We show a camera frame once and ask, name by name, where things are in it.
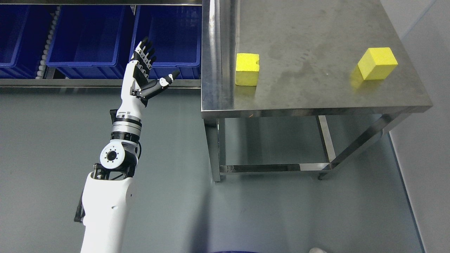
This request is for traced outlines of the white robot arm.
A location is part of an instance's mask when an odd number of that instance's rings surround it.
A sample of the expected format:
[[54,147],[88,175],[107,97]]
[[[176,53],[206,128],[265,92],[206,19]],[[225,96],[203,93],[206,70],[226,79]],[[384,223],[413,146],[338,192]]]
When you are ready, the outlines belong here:
[[111,110],[111,139],[88,174],[74,221],[85,226],[82,253],[119,253],[134,200],[140,110]]

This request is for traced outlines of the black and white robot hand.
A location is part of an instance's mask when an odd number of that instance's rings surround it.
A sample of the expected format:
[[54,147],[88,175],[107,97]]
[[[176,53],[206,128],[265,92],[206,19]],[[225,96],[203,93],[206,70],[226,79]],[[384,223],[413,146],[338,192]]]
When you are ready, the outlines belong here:
[[116,117],[141,118],[141,111],[147,107],[148,100],[162,93],[180,75],[179,70],[159,78],[151,79],[149,74],[156,61],[155,49],[148,37],[143,38],[133,50],[126,65],[122,82],[122,104]]

